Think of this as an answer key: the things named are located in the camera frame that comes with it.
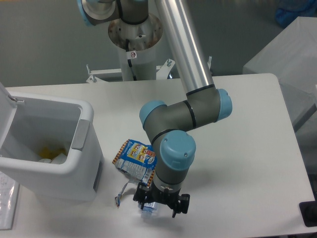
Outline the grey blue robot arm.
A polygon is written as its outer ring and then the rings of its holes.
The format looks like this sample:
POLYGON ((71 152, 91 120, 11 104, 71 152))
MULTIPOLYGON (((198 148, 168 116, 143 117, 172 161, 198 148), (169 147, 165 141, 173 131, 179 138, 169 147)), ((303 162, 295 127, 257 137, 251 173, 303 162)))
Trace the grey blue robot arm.
POLYGON ((170 106, 162 101, 142 106, 139 117, 158 161, 151 185, 139 184, 133 199, 141 206, 157 202, 174 214, 187 213, 190 195, 180 190, 196 152, 188 131, 230 116, 232 101, 214 85, 186 1, 156 1, 161 26, 150 24, 146 0, 80 0, 77 5, 87 25, 109 22, 112 42, 132 56, 154 46, 159 40, 157 31, 166 34, 186 100, 170 106))

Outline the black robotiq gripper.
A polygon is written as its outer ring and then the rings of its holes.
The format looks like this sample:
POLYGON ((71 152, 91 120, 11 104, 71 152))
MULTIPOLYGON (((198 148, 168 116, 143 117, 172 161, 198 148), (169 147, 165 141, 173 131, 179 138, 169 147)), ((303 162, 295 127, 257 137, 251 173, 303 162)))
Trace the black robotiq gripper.
POLYGON ((144 209, 146 203, 150 204, 151 202, 167 205, 173 210, 172 218, 175 218, 177 214, 188 213, 190 195, 179 195, 179 191, 168 189, 161 191, 156 186, 151 186, 151 188, 149 188, 142 182, 139 182, 133 200, 140 204, 141 210, 144 209))

